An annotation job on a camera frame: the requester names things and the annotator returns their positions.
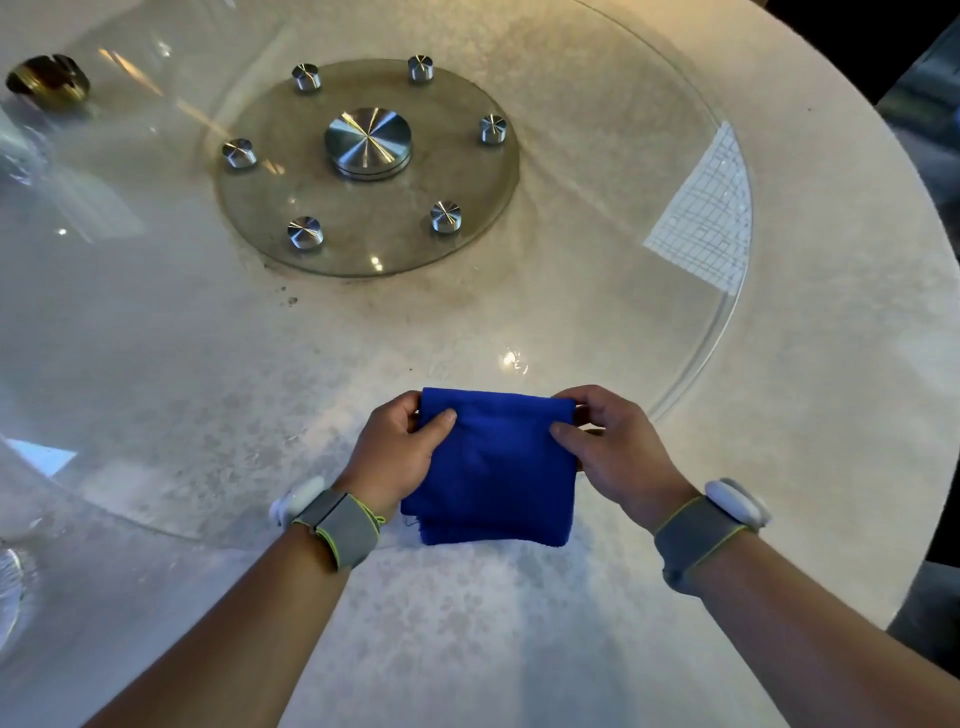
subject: metal center hub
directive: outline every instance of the metal center hub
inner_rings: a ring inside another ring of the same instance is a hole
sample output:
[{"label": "metal center hub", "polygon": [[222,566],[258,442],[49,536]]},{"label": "metal center hub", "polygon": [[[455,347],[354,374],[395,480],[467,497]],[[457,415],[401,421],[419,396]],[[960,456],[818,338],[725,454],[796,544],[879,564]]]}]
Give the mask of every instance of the metal center hub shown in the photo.
[{"label": "metal center hub", "polygon": [[410,125],[396,111],[377,107],[344,111],[324,134],[324,146],[339,172],[364,182],[385,180],[410,161]]}]

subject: wrist strap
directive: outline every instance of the wrist strap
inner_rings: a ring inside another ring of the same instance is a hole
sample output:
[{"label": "wrist strap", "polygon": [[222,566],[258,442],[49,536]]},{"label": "wrist strap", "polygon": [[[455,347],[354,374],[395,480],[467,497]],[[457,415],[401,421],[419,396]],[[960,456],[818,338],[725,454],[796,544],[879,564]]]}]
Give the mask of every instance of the wrist strap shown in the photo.
[{"label": "wrist strap", "polygon": [[297,516],[330,547],[337,571],[362,564],[380,540],[380,524],[386,519],[357,498],[342,491],[324,491]]},{"label": "wrist strap", "polygon": [[654,534],[663,580],[671,589],[695,596],[686,573],[745,528],[705,496],[685,503]]}]

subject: folded towel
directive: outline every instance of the folded towel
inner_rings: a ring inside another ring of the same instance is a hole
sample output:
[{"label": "folded towel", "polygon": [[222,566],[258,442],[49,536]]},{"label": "folded towel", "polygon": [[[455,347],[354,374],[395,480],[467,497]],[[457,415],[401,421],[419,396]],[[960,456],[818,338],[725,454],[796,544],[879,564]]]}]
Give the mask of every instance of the folded towel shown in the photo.
[{"label": "folded towel", "polygon": [[448,407],[453,431],[433,453],[423,484],[400,504],[434,544],[520,539],[563,546],[573,525],[576,458],[550,436],[573,423],[573,400],[426,388],[420,424]]}]

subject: round glass plate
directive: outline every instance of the round glass plate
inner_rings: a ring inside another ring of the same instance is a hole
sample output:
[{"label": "round glass plate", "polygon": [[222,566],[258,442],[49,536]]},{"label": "round glass plate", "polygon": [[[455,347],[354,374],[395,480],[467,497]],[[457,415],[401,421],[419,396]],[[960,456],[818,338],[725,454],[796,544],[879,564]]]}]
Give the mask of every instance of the round glass plate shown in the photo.
[{"label": "round glass plate", "polygon": [[[144,526],[265,543],[271,500],[335,476],[370,410],[406,389],[597,382],[657,416],[732,311],[735,290],[644,246],[717,115],[681,59],[585,5],[164,0],[60,50],[92,83],[86,107],[6,106],[0,432],[65,453],[35,465]],[[417,53],[510,119],[520,181],[503,213],[390,277],[262,255],[213,182],[242,110],[301,62]]]}]

